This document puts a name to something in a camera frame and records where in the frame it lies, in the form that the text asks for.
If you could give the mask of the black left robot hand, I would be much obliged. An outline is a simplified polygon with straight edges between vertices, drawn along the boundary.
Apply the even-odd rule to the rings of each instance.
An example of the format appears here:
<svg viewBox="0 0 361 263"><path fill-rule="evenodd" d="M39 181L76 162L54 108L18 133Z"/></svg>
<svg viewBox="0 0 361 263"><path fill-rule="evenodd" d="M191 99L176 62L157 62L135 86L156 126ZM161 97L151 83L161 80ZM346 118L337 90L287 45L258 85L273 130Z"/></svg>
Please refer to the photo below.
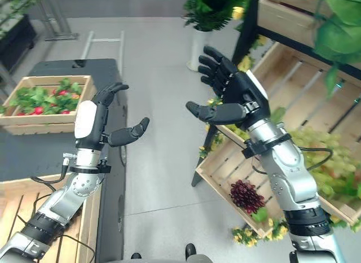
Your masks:
<svg viewBox="0 0 361 263"><path fill-rule="evenodd" d="M125 146L137 141L145 133L149 124L147 117L132 128L122 128L111 134L105 133L109 106L116 93L128 88L128 85L117 82L97 92L92 100L80 103L74 124L76 149L101 151L105 144L111 147Z"/></svg>

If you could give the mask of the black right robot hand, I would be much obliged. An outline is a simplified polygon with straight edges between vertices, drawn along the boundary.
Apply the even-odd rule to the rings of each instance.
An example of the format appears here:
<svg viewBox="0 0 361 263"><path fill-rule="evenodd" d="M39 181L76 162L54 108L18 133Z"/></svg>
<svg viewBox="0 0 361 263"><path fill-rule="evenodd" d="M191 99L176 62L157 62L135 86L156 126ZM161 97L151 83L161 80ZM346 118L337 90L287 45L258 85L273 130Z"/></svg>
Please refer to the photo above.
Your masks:
<svg viewBox="0 0 361 263"><path fill-rule="evenodd" d="M211 125L235 124L246 131L259 120L270 117L268 96L250 70L242 72L222 53L204 46L199 56L201 82L210 86L222 101L218 106L186 103L199 120Z"/></svg>

